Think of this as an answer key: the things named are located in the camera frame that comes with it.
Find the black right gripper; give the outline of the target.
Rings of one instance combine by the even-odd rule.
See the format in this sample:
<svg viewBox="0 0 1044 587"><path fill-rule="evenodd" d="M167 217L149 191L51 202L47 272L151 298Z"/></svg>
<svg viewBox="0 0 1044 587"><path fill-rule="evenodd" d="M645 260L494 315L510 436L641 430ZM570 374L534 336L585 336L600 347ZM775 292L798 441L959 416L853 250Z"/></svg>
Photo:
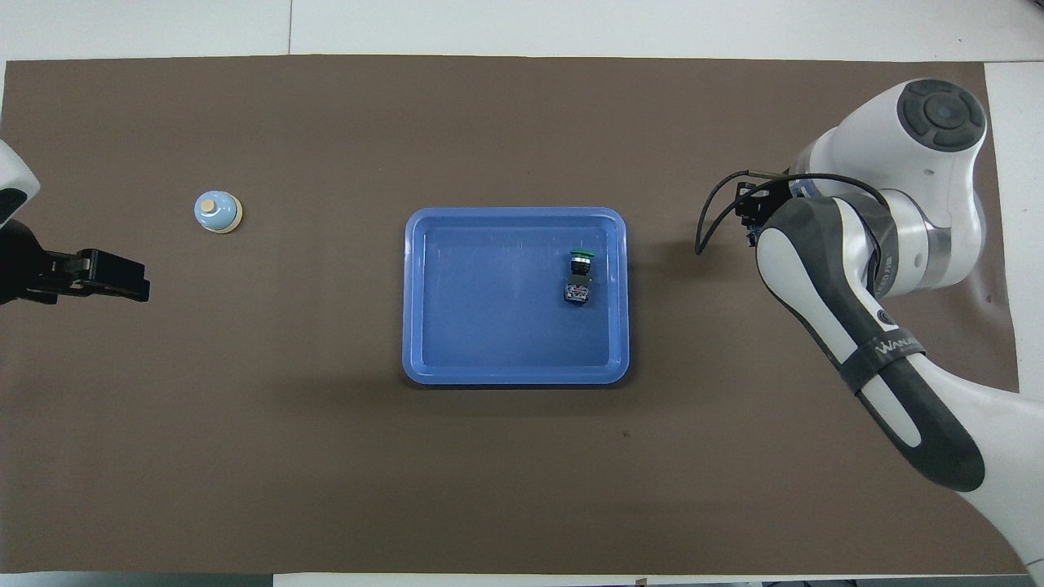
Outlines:
<svg viewBox="0 0 1044 587"><path fill-rule="evenodd" d="M749 244L757 244L761 231L790 199L790 184L782 181L757 183L741 181L736 186L736 215L746 230Z"/></svg>

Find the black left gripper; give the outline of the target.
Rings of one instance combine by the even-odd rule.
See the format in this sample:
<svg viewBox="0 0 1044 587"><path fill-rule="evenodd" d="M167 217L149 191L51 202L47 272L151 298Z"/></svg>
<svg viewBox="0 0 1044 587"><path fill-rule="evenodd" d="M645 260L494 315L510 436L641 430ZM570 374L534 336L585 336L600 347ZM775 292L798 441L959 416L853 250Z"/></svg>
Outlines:
<svg viewBox="0 0 1044 587"><path fill-rule="evenodd" d="M60 296L108 296L145 303L152 283L145 266L100 249L75 254L40 245L25 224L4 224L1 232L1 303L24 300L55 305Z"/></svg>

